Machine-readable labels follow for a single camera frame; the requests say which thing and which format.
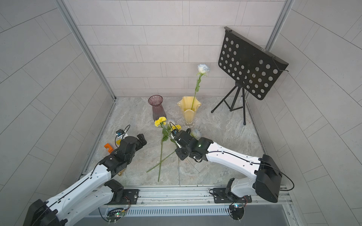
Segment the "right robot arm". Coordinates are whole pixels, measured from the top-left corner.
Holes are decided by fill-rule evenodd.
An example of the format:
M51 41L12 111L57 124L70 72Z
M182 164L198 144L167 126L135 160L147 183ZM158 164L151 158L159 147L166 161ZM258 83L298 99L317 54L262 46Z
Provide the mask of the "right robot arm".
M177 146L176 154L181 160L189 157L197 163L218 163L245 175L243 179L231 178L225 188L214 188L212 195L215 198L224 202L250 203L251 197L257 195L268 202L278 202L284 174L270 156L264 154L259 158L244 155L211 139L196 139L191 136L190 130L174 129L171 137Z

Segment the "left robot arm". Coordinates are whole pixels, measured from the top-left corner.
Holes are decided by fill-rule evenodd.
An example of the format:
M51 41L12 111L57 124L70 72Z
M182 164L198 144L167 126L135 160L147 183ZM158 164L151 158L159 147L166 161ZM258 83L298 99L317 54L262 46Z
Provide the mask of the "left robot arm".
M143 134L126 136L120 146L104 157L95 168L69 188L46 201L34 201L26 213L25 226L73 226L102 205L130 199L123 194L124 187L116 180L126 169L135 153L147 144Z

